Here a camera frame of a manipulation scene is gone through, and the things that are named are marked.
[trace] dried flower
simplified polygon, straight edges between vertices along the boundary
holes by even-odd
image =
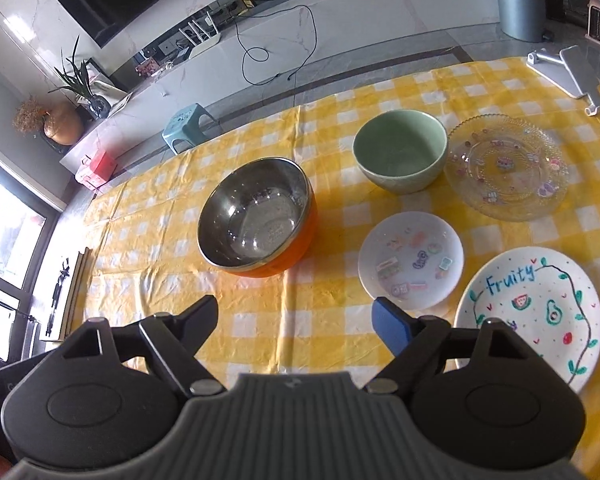
[[[29,97],[18,108],[13,118],[13,126],[24,134],[39,132],[45,125],[45,114],[45,107],[36,101],[35,97]]]

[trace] dark floor border stripe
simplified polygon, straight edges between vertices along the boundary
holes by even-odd
[[[447,48],[438,48],[436,50],[427,50],[426,52],[417,52],[415,54],[409,54],[407,56],[394,57],[391,59],[385,59],[384,61],[378,61],[376,63],[372,63],[366,66],[360,66],[358,68],[352,68],[351,70],[347,70],[346,72],[340,72],[339,74],[330,75],[328,77],[323,77],[322,79],[318,79],[316,81],[311,81],[309,83],[303,84],[301,86],[291,88],[284,92],[280,92],[279,94],[273,95],[271,97],[267,97],[262,101],[258,101],[254,104],[245,106],[243,108],[239,108],[227,115],[224,115],[218,118],[220,123],[224,123],[226,121],[230,121],[232,119],[238,118],[241,115],[248,114],[257,110],[258,108],[262,108],[264,106],[273,104],[278,101],[282,101],[282,99],[286,99],[287,97],[293,97],[295,95],[301,94],[302,92],[307,92],[309,90],[313,90],[315,88],[320,88],[321,86],[328,85],[329,83],[335,83],[336,81],[342,81],[343,79],[348,79],[349,77],[355,77],[357,75],[363,75],[368,72],[373,72],[374,70],[382,70],[383,68],[389,68],[391,66],[401,65],[404,63],[409,63],[411,61],[419,61],[421,59],[430,59],[432,57],[444,56],[445,54],[451,54],[454,56],[460,63],[468,63],[472,62],[473,59],[466,52],[464,48],[461,46],[452,46]],[[152,158],[152,156],[159,155],[160,153],[164,153],[169,149],[169,147],[165,144],[163,147],[158,148],[157,150],[153,150],[151,153],[148,153],[145,156],[142,156],[135,162],[129,164],[126,168],[121,171],[115,173],[112,177],[116,178],[120,176],[125,171],[132,170],[134,167],[142,164],[143,162]]]

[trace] table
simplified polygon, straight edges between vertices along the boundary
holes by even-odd
[[[180,312],[214,294],[218,328],[197,357],[224,384],[242,372],[343,369],[363,384],[391,355],[372,329],[358,250],[373,225],[404,210],[442,217],[464,245],[458,288],[429,313],[452,320],[478,269],[524,245],[568,254],[600,295],[600,115],[588,118],[584,106],[527,69],[523,59],[510,58],[379,82],[247,124],[93,201],[85,218],[93,258],[79,306],[85,317],[106,316],[120,325],[152,312]],[[365,121],[394,108],[424,110],[448,128],[477,114],[528,117],[561,144],[570,172],[567,198],[551,216],[506,223],[465,206],[444,176],[422,192],[390,195],[365,179],[351,146]],[[306,257],[278,276],[257,280],[215,272],[196,246],[200,209],[230,171],[273,155],[292,158],[309,176],[318,204],[317,237]],[[600,360],[582,399],[587,428],[574,462],[600,478]]]

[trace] sliding glass door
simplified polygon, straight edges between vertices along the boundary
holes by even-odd
[[[0,167],[0,365],[22,358],[34,326],[33,286],[58,215]]]

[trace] plate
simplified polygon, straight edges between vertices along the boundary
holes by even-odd
[[[445,175],[467,205],[509,222],[549,214],[568,186],[567,166],[551,137],[506,115],[478,116],[457,126]]]
[[[579,392],[600,354],[600,300],[584,270],[544,247],[520,247],[496,256],[472,278],[455,327],[505,321]],[[456,360],[464,366],[468,360]]]
[[[458,284],[464,252],[442,218],[409,211],[386,218],[367,235],[358,275],[372,298],[385,296],[404,310],[444,300]]]

